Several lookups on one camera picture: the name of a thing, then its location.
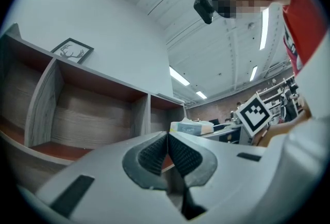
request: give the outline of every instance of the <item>fluorescent light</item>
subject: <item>fluorescent light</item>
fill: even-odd
[[[267,32],[268,32],[268,18],[269,18],[269,9],[265,9],[262,12],[262,33],[261,33],[261,42],[260,42],[260,50],[265,48]]]
[[[190,84],[186,79],[184,79],[181,75],[179,75],[176,71],[174,71],[171,66],[170,66],[170,75],[173,78],[177,79],[184,86],[187,86]]]
[[[207,97],[202,92],[196,92],[202,99],[207,99]]]
[[[258,69],[257,66],[253,67],[250,82],[254,79],[254,76],[256,75],[257,69]]]

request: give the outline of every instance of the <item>brick wall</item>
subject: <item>brick wall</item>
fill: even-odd
[[[283,71],[274,78],[276,79],[277,83],[280,83],[283,81],[283,78],[289,78],[291,75],[293,75],[292,68]],[[219,122],[223,123],[226,118],[230,118],[230,111],[237,109],[237,102],[244,103],[251,96],[253,96],[257,90],[264,90],[265,88],[270,88],[271,86],[272,85],[270,79],[230,97],[213,101],[202,106],[187,109],[187,116],[191,120],[196,120],[197,118],[200,120],[219,119]]]

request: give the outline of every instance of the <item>deer silhouette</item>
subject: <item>deer silhouette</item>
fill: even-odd
[[[60,56],[61,57],[64,57],[66,59],[69,59],[69,58],[82,58],[83,55],[85,54],[84,51],[81,50],[80,53],[77,56],[74,56],[73,55],[74,52],[72,52],[71,55],[67,55],[67,51],[66,50],[68,49],[69,46],[72,46],[72,44],[66,44],[62,48],[60,48],[60,50],[61,50]]]

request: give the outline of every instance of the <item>red shirt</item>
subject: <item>red shirt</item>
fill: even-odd
[[[326,30],[326,15],[317,0],[291,0],[283,7],[284,44],[297,75],[318,48]]]

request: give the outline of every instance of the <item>deer head picture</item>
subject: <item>deer head picture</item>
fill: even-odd
[[[70,61],[82,63],[93,50],[92,47],[70,38],[58,45],[52,52]]]

